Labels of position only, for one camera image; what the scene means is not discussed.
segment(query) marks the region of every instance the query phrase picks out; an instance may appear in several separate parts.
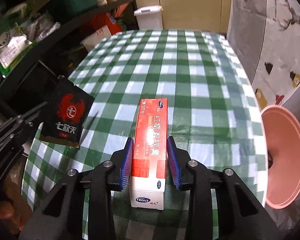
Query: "black snack bag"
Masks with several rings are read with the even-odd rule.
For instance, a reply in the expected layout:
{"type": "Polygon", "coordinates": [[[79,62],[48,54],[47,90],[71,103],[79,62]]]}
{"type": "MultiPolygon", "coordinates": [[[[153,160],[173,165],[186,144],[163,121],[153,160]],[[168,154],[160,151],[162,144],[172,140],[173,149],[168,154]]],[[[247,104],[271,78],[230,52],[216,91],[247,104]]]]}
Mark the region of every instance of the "black snack bag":
{"type": "Polygon", "coordinates": [[[93,101],[92,96],[71,81],[62,80],[47,106],[40,140],[79,147],[83,124],[93,101]]]}

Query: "cardboard box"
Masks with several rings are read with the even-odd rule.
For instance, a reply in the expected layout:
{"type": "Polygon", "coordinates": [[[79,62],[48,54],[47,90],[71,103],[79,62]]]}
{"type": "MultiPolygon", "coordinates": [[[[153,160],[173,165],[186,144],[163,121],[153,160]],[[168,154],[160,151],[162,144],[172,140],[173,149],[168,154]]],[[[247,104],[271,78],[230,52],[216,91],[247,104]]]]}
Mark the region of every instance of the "cardboard box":
{"type": "Polygon", "coordinates": [[[107,25],[98,29],[95,33],[91,34],[85,38],[81,43],[90,52],[98,43],[101,42],[103,38],[108,38],[111,36],[109,28],[107,25]]]}
{"type": "Polygon", "coordinates": [[[141,99],[130,177],[132,207],[163,210],[168,100],[141,99]]]}

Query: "table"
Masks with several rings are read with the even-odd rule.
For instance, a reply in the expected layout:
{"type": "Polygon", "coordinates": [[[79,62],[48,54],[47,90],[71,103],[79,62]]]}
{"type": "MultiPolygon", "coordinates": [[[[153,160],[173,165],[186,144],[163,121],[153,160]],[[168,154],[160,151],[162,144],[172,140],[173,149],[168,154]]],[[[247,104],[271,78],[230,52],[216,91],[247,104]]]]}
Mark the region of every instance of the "table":
{"type": "MultiPolygon", "coordinates": [[[[141,98],[167,98],[169,135],[178,148],[211,169],[232,168],[264,205],[266,140],[254,91],[223,36],[193,31],[129,31],[103,39],[69,79],[95,100],[80,150],[41,142],[27,160],[22,195],[36,208],[70,168],[93,169],[134,137],[141,98]]],[[[164,210],[130,206],[129,189],[114,192],[118,239],[184,239],[189,192],[167,173],[164,210]]],[[[218,237],[213,197],[213,232],[218,237]]],[[[87,236],[88,194],[83,237],[87,236]]]]}

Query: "white plastic container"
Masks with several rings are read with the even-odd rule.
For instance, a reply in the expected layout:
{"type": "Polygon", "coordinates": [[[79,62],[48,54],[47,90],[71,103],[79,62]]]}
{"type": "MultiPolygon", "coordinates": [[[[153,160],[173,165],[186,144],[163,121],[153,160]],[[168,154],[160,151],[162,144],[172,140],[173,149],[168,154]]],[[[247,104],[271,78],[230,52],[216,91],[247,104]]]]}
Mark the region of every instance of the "white plastic container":
{"type": "Polygon", "coordinates": [[[146,6],[136,10],[134,15],[137,18],[139,29],[162,30],[161,11],[161,6],[146,6]]]}

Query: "food package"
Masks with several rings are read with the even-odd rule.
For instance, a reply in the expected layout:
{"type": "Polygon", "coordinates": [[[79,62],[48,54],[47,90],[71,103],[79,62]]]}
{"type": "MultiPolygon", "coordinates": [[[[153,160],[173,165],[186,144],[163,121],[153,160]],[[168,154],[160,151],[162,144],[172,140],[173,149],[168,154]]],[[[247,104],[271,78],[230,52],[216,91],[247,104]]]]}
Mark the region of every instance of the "food package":
{"type": "Polygon", "coordinates": [[[18,34],[21,34],[21,29],[18,25],[15,24],[13,27],[10,27],[8,22],[0,21],[0,48],[7,46],[10,39],[18,34]]]}
{"type": "Polygon", "coordinates": [[[130,177],[132,207],[163,210],[168,100],[141,99],[130,177]]]}
{"type": "Polygon", "coordinates": [[[32,42],[26,35],[13,36],[9,44],[0,50],[0,63],[4,69],[8,68],[12,61],[24,51],[32,42]]]}
{"type": "Polygon", "coordinates": [[[83,125],[94,98],[63,79],[52,95],[45,114],[40,140],[79,147],[83,125]]]}

